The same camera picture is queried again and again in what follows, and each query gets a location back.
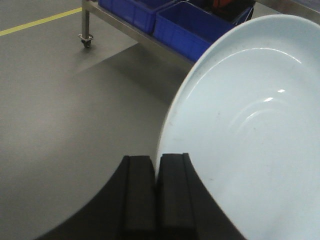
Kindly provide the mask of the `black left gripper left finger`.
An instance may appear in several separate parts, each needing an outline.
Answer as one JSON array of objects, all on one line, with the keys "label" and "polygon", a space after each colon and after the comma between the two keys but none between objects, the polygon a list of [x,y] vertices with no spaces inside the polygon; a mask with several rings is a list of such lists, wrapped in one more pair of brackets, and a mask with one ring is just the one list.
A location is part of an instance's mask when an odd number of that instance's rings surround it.
[{"label": "black left gripper left finger", "polygon": [[154,168],[149,156],[124,156],[110,180],[46,240],[152,240]]}]

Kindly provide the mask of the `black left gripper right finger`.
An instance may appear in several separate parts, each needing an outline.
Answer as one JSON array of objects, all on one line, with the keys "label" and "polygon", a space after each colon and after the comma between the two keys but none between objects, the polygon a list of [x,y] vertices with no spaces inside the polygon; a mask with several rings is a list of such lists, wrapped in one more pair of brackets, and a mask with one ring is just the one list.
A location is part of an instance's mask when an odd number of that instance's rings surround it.
[{"label": "black left gripper right finger", "polygon": [[196,173],[187,153],[160,158],[157,217],[161,240],[243,240]]}]

